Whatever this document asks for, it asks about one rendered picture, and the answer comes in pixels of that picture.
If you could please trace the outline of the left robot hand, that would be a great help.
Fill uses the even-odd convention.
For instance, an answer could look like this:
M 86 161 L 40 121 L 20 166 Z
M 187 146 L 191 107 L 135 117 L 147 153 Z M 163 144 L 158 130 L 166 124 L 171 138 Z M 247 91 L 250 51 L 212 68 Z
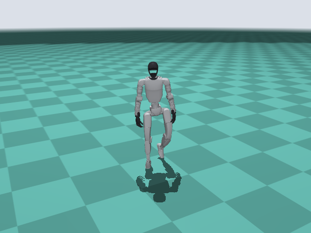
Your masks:
M 171 114 L 173 115 L 172 116 L 172 120 L 171 120 L 171 122 L 172 122 L 172 124 L 175 122 L 175 118 L 176 118 L 176 112 L 174 112 L 174 110 L 171 110 Z

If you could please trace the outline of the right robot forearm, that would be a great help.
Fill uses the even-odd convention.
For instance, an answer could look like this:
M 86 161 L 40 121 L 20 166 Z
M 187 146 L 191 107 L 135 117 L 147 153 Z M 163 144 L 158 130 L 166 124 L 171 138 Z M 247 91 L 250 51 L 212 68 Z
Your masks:
M 141 105 L 141 102 L 140 101 L 137 101 L 137 96 L 136 96 L 136 102 L 135 102 L 135 115 L 137 115 L 138 112 L 140 112 L 140 105 Z

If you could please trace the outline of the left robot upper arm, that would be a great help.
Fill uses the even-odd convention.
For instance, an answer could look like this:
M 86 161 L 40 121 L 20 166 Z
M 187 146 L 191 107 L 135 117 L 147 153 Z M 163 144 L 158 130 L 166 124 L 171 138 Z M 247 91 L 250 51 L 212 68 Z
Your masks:
M 168 78 L 162 78 L 163 84 L 165 85 L 165 90 L 166 90 L 166 98 L 168 100 L 173 99 L 173 95 L 171 93 L 171 85 L 170 85 L 170 81 Z

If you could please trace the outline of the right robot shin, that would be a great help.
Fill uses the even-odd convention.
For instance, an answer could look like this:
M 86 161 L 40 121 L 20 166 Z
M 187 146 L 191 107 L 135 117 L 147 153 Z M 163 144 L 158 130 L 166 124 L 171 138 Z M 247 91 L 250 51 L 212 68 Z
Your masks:
M 145 153 L 147 161 L 150 161 L 150 152 L 151 152 L 151 143 L 149 141 L 145 141 Z

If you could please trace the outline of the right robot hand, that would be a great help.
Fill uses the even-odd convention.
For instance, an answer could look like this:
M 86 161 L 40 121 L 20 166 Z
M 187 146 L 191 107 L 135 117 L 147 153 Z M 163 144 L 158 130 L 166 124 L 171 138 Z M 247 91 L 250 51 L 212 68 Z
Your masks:
M 140 118 L 139 118 L 140 117 L 140 112 L 138 112 L 137 115 L 138 116 L 135 116 L 136 117 L 136 125 L 139 126 L 139 127 L 143 127 L 143 126 L 141 126 L 141 124 L 143 125 L 143 123 L 140 121 Z

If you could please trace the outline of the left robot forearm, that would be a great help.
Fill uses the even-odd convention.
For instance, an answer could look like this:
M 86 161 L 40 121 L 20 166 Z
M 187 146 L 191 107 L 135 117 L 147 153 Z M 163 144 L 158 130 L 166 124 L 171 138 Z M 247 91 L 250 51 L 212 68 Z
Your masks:
M 170 104 L 170 109 L 174 110 L 174 112 L 175 112 L 176 108 L 175 108 L 175 104 L 174 104 L 174 99 L 170 99 L 170 100 L 168 100 L 168 102 Z

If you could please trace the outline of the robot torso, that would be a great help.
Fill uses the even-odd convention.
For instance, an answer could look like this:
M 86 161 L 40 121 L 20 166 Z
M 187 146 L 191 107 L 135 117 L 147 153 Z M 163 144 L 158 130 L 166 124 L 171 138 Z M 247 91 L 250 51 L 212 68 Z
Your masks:
M 157 78 L 156 76 L 155 78 Z M 162 108 L 161 105 L 159 104 L 162 95 L 163 95 L 163 81 L 162 77 L 158 77 L 156 80 L 151 80 L 151 76 L 147 76 L 145 78 L 145 92 L 146 92 L 146 97 L 149 102 L 151 102 L 150 110 L 152 116 L 158 116 L 162 114 Z

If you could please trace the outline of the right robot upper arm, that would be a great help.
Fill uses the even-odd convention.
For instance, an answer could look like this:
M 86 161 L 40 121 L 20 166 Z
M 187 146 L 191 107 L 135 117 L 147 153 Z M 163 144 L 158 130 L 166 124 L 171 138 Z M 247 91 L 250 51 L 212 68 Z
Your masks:
M 145 83 L 145 79 L 140 79 L 138 81 L 138 86 L 137 86 L 137 101 L 142 101 L 143 96 L 141 96 L 142 91 L 143 91 L 143 86 Z

